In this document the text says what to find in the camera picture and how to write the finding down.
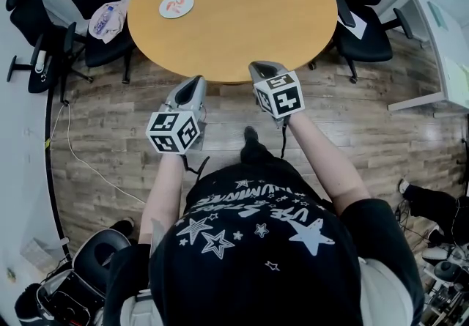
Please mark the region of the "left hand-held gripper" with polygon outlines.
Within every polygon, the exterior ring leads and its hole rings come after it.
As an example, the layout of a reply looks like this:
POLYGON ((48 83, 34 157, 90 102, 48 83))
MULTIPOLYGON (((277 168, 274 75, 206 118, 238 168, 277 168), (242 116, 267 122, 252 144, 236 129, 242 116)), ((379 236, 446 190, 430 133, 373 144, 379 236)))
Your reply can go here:
POLYGON ((198 75, 175 87, 152 113, 146 136, 159 154, 184 155, 201 135, 199 121, 206 95, 207 82, 198 75))

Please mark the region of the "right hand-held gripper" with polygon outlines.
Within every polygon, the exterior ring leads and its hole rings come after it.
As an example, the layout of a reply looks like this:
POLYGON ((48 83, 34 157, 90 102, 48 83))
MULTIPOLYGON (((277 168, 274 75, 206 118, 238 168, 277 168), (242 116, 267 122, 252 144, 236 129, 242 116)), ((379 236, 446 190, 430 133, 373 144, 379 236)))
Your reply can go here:
POLYGON ((248 66, 259 107, 272 116, 277 127, 287 124, 288 118, 305 109, 300 81, 295 71, 278 63, 256 61, 248 66))

